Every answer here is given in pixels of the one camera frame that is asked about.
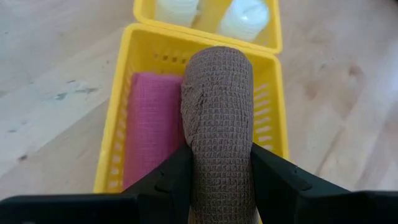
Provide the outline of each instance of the basket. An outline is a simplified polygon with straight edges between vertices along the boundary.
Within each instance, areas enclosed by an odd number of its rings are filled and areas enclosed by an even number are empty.
[[[215,45],[226,44],[145,24],[133,24],[126,28],[106,117],[95,193],[122,191],[131,75],[143,71],[159,75],[183,75],[185,65],[193,54]],[[280,63],[269,53],[239,47],[237,49],[244,52],[253,64],[254,142],[288,159]]]
[[[282,51],[282,31],[278,0],[264,0],[269,8],[270,21],[253,43],[216,34],[218,24],[231,2],[232,0],[201,0],[200,13],[192,28],[156,21],[154,19],[156,0],[135,0],[134,15],[143,24],[217,40],[229,45],[279,54]]]

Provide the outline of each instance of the white bottle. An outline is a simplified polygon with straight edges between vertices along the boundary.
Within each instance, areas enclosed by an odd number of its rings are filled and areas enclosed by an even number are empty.
[[[218,27],[227,37],[252,42],[268,25],[269,10],[261,0],[233,0]]]
[[[155,19],[170,24],[191,27],[199,0],[157,0]]]

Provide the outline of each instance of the floor stain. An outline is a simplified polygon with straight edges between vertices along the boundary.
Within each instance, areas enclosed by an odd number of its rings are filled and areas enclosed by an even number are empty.
[[[326,63],[322,63],[322,65],[321,65],[321,68],[320,68],[320,69],[322,70],[322,69],[325,69],[325,68],[326,68]]]
[[[362,77],[364,75],[364,72],[361,67],[359,67],[356,64],[353,64],[348,69],[348,75],[358,78],[358,77]]]
[[[20,156],[17,160],[18,162],[25,161],[27,159],[27,154],[24,154],[23,156]]]
[[[55,97],[56,100],[63,100],[67,96],[67,93],[60,93],[57,94],[57,97]]]
[[[308,100],[313,100],[318,94],[318,87],[316,82],[310,82],[304,87],[305,96],[307,96]]]
[[[6,91],[1,91],[0,90],[0,97],[2,97],[2,96],[4,96],[5,94],[7,94],[8,92],[6,92]]]
[[[84,88],[81,90],[76,90],[75,93],[86,93],[86,94],[90,94],[90,93],[94,93],[98,91],[98,88]]]

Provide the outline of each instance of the rolled towel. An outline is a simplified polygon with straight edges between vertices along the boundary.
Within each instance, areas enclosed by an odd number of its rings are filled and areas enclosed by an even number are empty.
[[[185,71],[181,110],[194,158],[190,222],[257,223],[250,61],[227,47],[196,53]]]
[[[159,166],[183,143],[182,77],[137,73],[129,96],[123,188]]]

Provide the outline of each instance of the brown cloth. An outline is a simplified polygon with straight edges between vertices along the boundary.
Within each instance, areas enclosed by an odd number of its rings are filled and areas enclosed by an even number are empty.
[[[181,110],[194,155],[191,223],[257,223],[250,61],[228,47],[196,53],[185,70]]]

